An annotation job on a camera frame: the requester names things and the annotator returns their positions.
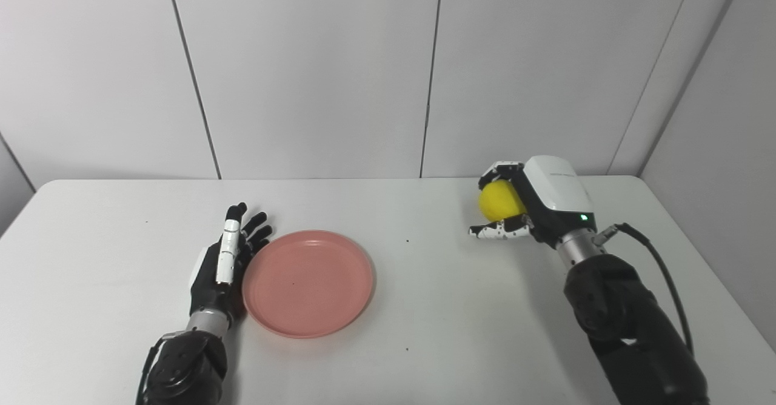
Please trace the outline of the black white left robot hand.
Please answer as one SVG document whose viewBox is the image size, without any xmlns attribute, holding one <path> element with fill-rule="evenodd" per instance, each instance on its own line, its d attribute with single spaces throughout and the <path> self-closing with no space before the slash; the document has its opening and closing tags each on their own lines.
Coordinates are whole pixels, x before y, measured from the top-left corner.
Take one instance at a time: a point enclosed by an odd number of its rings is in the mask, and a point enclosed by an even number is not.
<svg viewBox="0 0 776 405">
<path fill-rule="evenodd" d="M 245 314 L 245 272 L 273 234 L 265 212 L 258 212 L 243 223 L 248 209 L 244 202 L 227 209 L 221 236 L 207 248 L 190 288 L 190 314 L 205 309 L 219 311 L 227 317 L 228 328 Z"/>
</svg>

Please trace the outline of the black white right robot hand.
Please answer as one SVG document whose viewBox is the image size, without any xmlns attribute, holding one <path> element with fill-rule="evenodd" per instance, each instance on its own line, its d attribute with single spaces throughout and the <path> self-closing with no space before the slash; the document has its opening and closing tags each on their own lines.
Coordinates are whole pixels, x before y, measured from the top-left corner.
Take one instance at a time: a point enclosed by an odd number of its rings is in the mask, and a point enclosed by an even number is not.
<svg viewBox="0 0 776 405">
<path fill-rule="evenodd" d="M 496 203 L 501 214 L 469 228 L 477 239 L 515 239 L 532 236 L 555 248 L 577 229 L 598 231 L 590 195 L 567 160 L 538 155 L 526 162 L 497 161 L 479 178 L 478 189 L 499 187 Z"/>
</svg>

